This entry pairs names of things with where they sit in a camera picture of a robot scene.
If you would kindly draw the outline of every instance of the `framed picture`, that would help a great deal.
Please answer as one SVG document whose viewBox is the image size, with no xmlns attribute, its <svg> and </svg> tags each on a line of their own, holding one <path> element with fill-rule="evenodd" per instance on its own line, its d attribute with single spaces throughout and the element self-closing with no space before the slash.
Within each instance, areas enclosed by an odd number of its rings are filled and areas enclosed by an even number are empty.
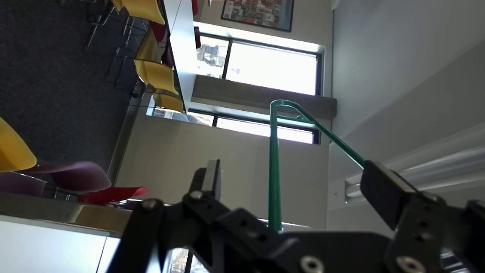
<svg viewBox="0 0 485 273">
<path fill-rule="evenodd" d="M 223 20 L 291 32 L 294 0 L 224 0 Z"/>
</svg>

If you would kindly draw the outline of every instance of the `screw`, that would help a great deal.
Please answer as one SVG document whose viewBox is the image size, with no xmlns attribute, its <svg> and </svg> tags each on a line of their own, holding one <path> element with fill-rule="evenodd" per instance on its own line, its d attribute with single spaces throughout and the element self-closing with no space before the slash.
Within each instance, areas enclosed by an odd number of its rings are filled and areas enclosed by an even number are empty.
<svg viewBox="0 0 485 273">
<path fill-rule="evenodd" d="M 202 193 L 202 192 L 192 192 L 189 196 L 191 196 L 191 199 L 194 199 L 194 201 L 200 201 L 202 196 L 203 196 L 203 193 Z"/>
<path fill-rule="evenodd" d="M 300 260 L 300 267 L 305 273 L 323 273 L 323 263 L 317 257 L 303 257 Z"/>
<path fill-rule="evenodd" d="M 155 199 L 149 199 L 149 201 L 144 201 L 142 204 L 141 204 L 141 207 L 144 208 L 144 210 L 155 210 L 156 208 L 156 205 L 158 205 L 158 202 L 155 201 Z"/>
<path fill-rule="evenodd" d="M 426 273 L 424 266 L 412 257 L 397 257 L 396 263 L 405 273 Z"/>
<path fill-rule="evenodd" d="M 430 242 L 433 239 L 435 237 L 430 233 L 421 233 L 415 237 L 417 242 L 423 242 L 423 243 Z"/>
<path fill-rule="evenodd" d="M 258 231 L 247 231 L 246 236 L 249 239 L 258 240 L 261 243 L 268 242 L 268 237 L 264 233 L 258 233 Z"/>
<path fill-rule="evenodd" d="M 432 195 L 432 193 L 421 193 L 423 195 L 423 198 L 426 199 L 426 201 L 429 201 L 429 202 L 432 202 L 432 204 L 437 204 L 437 205 L 444 205 L 446 202 L 440 198 L 440 196 L 437 196 L 437 195 Z"/>
</svg>

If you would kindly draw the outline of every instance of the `gray carpet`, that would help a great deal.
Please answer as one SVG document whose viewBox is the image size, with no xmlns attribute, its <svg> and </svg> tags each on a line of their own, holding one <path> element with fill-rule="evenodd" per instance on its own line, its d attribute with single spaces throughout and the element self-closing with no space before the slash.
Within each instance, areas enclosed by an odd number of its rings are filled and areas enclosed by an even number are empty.
<svg viewBox="0 0 485 273">
<path fill-rule="evenodd" d="M 108 169 L 135 84 L 132 63 L 117 87 L 117 69 L 106 76 L 123 23 L 123 16 L 111 19 L 85 52 L 83 4 L 0 0 L 0 116 L 39 158 Z"/>
</svg>

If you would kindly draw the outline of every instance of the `metal railing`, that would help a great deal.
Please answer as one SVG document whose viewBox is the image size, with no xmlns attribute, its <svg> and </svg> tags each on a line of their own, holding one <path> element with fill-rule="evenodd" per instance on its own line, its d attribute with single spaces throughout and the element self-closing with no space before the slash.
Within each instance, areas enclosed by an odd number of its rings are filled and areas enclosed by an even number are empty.
<svg viewBox="0 0 485 273">
<path fill-rule="evenodd" d="M 299 116 L 296 119 L 279 117 L 279 110 L 289 108 Z M 364 169 L 365 160 L 347 146 L 343 140 L 320 125 L 311 114 L 308 114 L 300 105 L 291 101 L 273 101 L 270 105 L 271 117 L 271 137 L 270 137 L 270 190 L 268 190 L 268 228 L 273 231 L 282 229 L 282 205 L 280 205 L 280 176 L 279 176 L 279 143 L 277 143 L 277 125 L 279 120 L 306 123 L 317 128 L 327 138 L 330 138 L 344 154 L 361 169 Z"/>
</svg>

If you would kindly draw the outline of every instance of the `chair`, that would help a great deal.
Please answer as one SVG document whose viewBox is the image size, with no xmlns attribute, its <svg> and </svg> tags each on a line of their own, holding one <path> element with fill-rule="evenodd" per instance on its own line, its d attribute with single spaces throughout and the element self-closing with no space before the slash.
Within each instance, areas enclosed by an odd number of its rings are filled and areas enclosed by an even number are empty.
<svg viewBox="0 0 485 273">
<path fill-rule="evenodd" d="M 155 101 L 155 107 L 177 111 L 177 113 L 185 113 L 183 102 L 180 98 L 174 98 L 171 95 L 164 95 L 161 91 L 155 91 L 153 101 Z"/>
<path fill-rule="evenodd" d="M 23 172 L 26 175 L 49 175 L 56 187 L 68 195 L 86 195 L 111 187 L 105 170 L 94 163 L 47 163 Z"/>
<path fill-rule="evenodd" d="M 67 193 L 83 195 L 111 187 L 111 181 L 94 163 L 38 161 L 24 140 L 0 117 L 0 173 L 50 175 Z"/>
<path fill-rule="evenodd" d="M 139 198 L 144 195 L 147 195 L 147 189 L 142 189 L 142 187 L 136 187 L 136 189 L 111 187 L 103 192 L 79 196 L 77 202 L 105 207 L 105 205 L 109 205 L 111 202 L 121 202 L 121 201 Z"/>
<path fill-rule="evenodd" d="M 165 25 L 159 0 L 121 0 L 121 4 L 133 19 L 144 19 L 158 25 Z"/>
<path fill-rule="evenodd" d="M 158 63 L 135 60 L 135 70 L 141 82 L 153 87 L 155 90 L 164 90 L 179 96 L 174 85 L 174 72 Z"/>
<path fill-rule="evenodd" d="M 24 140 L 0 117 L 0 173 L 32 169 L 36 158 Z"/>
<path fill-rule="evenodd" d="M 0 193 L 42 196 L 45 181 L 20 173 L 0 173 Z"/>
</svg>

